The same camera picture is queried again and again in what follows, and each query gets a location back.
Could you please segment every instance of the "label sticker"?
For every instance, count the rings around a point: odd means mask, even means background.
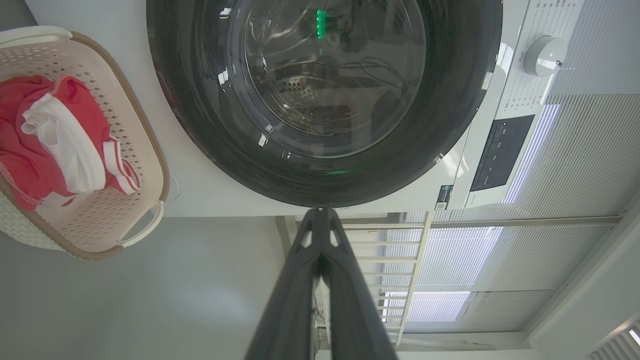
[[[438,194],[438,201],[436,202],[436,210],[446,210],[449,204],[449,197],[451,197],[451,190],[453,185],[443,185],[440,187],[440,193]]]

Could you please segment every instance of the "red and white garment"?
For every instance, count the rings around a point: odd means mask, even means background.
[[[69,75],[0,83],[0,172],[29,210],[45,198],[141,186],[89,89]]]

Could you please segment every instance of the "washing machine door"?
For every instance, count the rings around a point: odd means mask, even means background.
[[[341,207],[425,174],[460,139],[500,44],[500,0],[148,0],[177,118],[228,175]]]

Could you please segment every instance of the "floor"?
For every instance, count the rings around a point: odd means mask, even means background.
[[[283,263],[273,218],[165,218],[102,261],[0,233],[0,359],[242,359]]]
[[[0,12],[0,30],[37,24],[24,0],[3,0]]]

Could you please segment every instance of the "laundry basket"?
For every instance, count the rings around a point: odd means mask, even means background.
[[[26,211],[0,176],[0,231],[22,243],[65,250],[83,259],[108,258],[142,240],[158,225],[168,191],[168,171],[137,98],[112,57],[90,38],[54,26],[0,33],[0,81],[71,74],[91,91],[122,142],[122,157],[136,168],[142,190],[126,195],[109,188],[80,195],[71,205]],[[153,220],[125,238],[148,211]]]

